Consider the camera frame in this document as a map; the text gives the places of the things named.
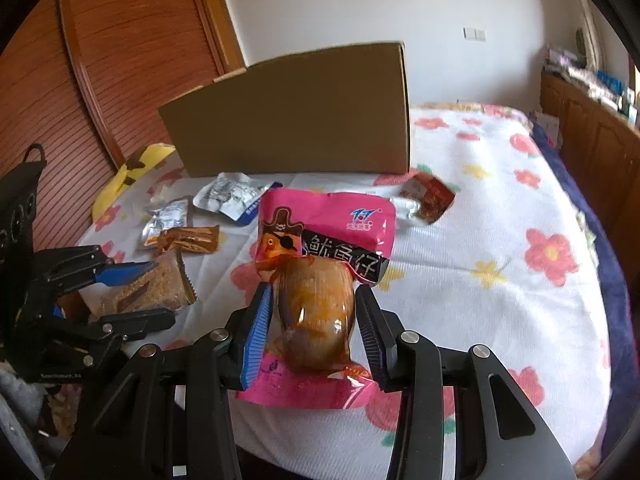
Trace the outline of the brown cracker packet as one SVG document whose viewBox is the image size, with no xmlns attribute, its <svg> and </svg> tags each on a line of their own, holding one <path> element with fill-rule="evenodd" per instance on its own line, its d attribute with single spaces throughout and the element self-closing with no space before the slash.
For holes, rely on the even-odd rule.
<svg viewBox="0 0 640 480">
<path fill-rule="evenodd" d="M 90 285 L 81 289 L 80 296 L 95 318 L 156 308 L 178 312 L 196 301 L 181 252 L 173 249 L 143 263 L 143 272 L 134 280 L 123 285 Z"/>
</svg>

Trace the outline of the pink squid snack packet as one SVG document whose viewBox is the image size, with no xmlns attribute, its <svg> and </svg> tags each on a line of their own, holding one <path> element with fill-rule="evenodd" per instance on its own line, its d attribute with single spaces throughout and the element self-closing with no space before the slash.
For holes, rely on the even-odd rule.
<svg viewBox="0 0 640 480">
<path fill-rule="evenodd" d="M 386 273 L 396 208 L 385 197 L 274 188 L 259 202 L 257 275 L 273 287 L 273 328 L 238 399 L 267 408 L 349 410 L 375 393 L 350 355 L 355 290 Z"/>
</svg>

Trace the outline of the silver blue foil pouch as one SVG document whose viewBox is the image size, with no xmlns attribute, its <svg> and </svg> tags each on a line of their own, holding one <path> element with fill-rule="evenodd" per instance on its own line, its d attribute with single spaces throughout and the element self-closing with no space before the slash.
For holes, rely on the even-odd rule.
<svg viewBox="0 0 640 480">
<path fill-rule="evenodd" d="M 221 172 L 195 194 L 192 204 L 212 214 L 222 214 L 238 226 L 248 226 L 257 217 L 265 192 L 282 186 L 278 181 Z"/>
</svg>

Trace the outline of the white red snack pouch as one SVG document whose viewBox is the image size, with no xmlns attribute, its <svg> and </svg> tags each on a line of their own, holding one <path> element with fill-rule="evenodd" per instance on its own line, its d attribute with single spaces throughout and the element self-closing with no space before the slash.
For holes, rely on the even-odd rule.
<svg viewBox="0 0 640 480">
<path fill-rule="evenodd" d="M 456 193 L 441 180 L 426 172 L 418 172 L 401 185 L 392 202 L 402 218 L 433 224 L 451 207 Z"/>
</svg>

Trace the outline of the small silver foil packet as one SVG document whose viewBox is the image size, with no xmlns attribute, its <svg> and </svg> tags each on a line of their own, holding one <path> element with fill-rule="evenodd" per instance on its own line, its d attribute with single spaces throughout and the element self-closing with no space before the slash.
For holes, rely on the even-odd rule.
<svg viewBox="0 0 640 480">
<path fill-rule="evenodd" d="M 149 209 L 141 234 L 142 246 L 155 246 L 163 231 L 190 226 L 190 206 L 191 201 L 185 197 Z"/>
</svg>

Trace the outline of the orange candy wrapper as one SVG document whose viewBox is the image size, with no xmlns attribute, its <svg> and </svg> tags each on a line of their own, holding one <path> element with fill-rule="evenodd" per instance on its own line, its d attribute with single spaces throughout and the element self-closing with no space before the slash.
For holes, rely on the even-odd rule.
<svg viewBox="0 0 640 480">
<path fill-rule="evenodd" d="M 170 250 L 192 252 L 192 254 L 212 254 L 219 245 L 219 226 L 179 226 L 160 232 L 155 248 L 155 257 Z"/>
</svg>

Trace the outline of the yellow Pikachu plush toy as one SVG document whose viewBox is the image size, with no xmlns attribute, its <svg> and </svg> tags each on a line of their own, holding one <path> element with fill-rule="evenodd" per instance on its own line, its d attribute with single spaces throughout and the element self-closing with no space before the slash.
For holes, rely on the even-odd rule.
<svg viewBox="0 0 640 480">
<path fill-rule="evenodd" d="M 115 200 L 175 151 L 172 144 L 153 143 L 135 150 L 117 170 L 113 179 L 102 188 L 92 206 L 92 220 L 97 222 Z"/>
</svg>

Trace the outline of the floral white bed sheet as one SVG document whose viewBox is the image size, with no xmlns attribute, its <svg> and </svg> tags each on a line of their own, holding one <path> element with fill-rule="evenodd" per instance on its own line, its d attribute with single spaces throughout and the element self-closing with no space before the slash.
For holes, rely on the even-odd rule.
<svg viewBox="0 0 640 480">
<path fill-rule="evenodd" d="M 536 406 L 575 471 L 600 460 L 611 394 L 608 323 L 597 266 L 577 209 L 536 148 L 532 127 L 507 108 L 415 108 L 412 168 L 405 176 L 277 174 L 312 192 L 390 196 L 416 172 L 456 193 L 429 225 L 398 218 L 393 255 L 374 292 L 409 330 L 445 348 L 486 344 Z M 194 195 L 177 154 L 154 168 L 90 226 L 78 245 L 100 245 L 115 261 L 145 260 L 146 208 Z M 258 283 L 257 222 L 240 228 L 197 212 L 196 226 L 219 224 L 218 252 L 184 257 L 198 301 L 153 336 L 163 348 L 223 326 Z M 236 443 L 269 463 L 313 479 L 384 479 L 399 394 L 376 392 L 363 408 L 292 410 L 230 399 Z"/>
</svg>

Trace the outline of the wooden louvered wardrobe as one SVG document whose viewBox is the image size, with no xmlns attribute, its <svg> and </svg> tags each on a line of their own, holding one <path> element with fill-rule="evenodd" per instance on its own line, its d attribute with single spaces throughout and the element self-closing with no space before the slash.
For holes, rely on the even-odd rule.
<svg viewBox="0 0 640 480">
<path fill-rule="evenodd" d="M 1 167 L 46 155 L 34 244 L 74 244 L 160 107 L 242 67 L 226 0 L 40 0 L 1 55 Z"/>
</svg>

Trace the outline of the brown cardboard box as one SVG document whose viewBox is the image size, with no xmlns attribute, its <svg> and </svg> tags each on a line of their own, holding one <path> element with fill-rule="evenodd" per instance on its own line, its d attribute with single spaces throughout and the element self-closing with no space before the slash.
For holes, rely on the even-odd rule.
<svg viewBox="0 0 640 480">
<path fill-rule="evenodd" d="M 220 172 L 404 174 L 405 48 L 350 44 L 250 66 L 158 110 L 192 178 Z"/>
</svg>

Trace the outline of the dark blue blanket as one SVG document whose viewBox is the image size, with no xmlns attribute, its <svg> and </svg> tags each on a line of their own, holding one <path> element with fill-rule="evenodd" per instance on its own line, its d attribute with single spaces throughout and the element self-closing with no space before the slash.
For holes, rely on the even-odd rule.
<svg viewBox="0 0 640 480">
<path fill-rule="evenodd" d="M 536 122 L 533 124 L 532 138 L 558 179 L 561 188 L 573 205 L 585 214 L 587 226 L 596 236 L 594 248 L 599 260 L 598 279 L 608 321 L 608 339 L 613 345 L 610 351 L 612 394 L 601 445 L 602 455 L 608 456 L 618 440 L 623 437 L 639 404 L 639 363 L 637 344 L 632 330 L 627 283 L 600 220 L 564 166 L 558 152 L 551 147 L 544 128 Z"/>
</svg>

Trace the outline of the white paper card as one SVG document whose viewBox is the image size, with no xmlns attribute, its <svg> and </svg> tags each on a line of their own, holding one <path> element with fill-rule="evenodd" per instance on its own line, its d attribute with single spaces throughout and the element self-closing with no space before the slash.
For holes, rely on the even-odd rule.
<svg viewBox="0 0 640 480">
<path fill-rule="evenodd" d="M 559 151 L 563 142 L 559 118 L 543 112 L 538 112 L 538 110 L 531 112 L 529 116 L 532 122 L 544 130 L 548 139 L 548 144 L 555 150 Z"/>
</svg>

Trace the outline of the wooden sideboard cabinet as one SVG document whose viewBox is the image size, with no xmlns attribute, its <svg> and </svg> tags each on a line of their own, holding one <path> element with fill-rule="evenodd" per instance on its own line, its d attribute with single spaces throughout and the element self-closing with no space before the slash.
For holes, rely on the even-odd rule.
<svg viewBox="0 0 640 480">
<path fill-rule="evenodd" d="M 563 78 L 544 72 L 540 106 L 560 120 L 562 161 L 598 216 L 628 284 L 639 279 L 639 131 Z"/>
</svg>

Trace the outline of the clutter on cabinet top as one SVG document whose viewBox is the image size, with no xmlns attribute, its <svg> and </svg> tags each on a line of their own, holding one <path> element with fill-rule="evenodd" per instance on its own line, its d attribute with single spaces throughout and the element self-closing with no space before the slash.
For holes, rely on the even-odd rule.
<svg viewBox="0 0 640 480">
<path fill-rule="evenodd" d="M 636 90 L 634 77 L 623 82 L 602 70 L 603 53 L 599 48 L 598 35 L 593 33 L 593 29 L 588 29 L 587 32 L 582 27 L 576 29 L 575 42 L 576 52 L 556 44 L 547 44 L 544 50 L 544 70 L 585 90 L 590 99 L 624 116 L 631 127 L 638 127 L 639 92 Z"/>
</svg>

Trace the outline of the white wall switch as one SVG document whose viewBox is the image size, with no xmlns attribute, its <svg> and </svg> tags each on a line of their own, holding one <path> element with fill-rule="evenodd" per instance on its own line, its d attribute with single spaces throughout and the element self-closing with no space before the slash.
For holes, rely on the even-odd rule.
<svg viewBox="0 0 640 480">
<path fill-rule="evenodd" d="M 478 29 L 474 27 L 465 27 L 463 29 L 463 38 L 469 41 L 486 41 L 486 32 L 484 29 Z"/>
</svg>

